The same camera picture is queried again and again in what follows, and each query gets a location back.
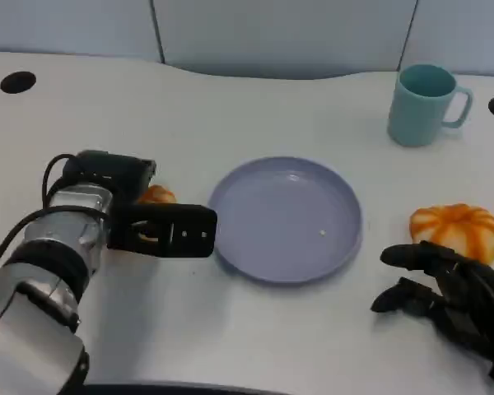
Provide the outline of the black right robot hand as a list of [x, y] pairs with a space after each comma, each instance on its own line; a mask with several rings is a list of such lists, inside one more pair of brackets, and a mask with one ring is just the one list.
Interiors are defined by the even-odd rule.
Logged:
[[370, 309], [379, 314], [401, 310], [430, 319], [449, 342], [490, 361], [488, 375], [494, 381], [494, 270], [429, 241], [389, 246], [380, 260], [424, 272], [436, 280], [440, 292], [401, 277]]

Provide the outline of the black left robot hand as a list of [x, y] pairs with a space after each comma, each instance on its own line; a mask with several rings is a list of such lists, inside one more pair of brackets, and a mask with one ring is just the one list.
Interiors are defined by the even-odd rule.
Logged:
[[96, 184], [109, 190], [117, 204], [135, 203], [148, 189], [156, 172], [154, 160], [85, 150], [63, 167], [63, 178]]

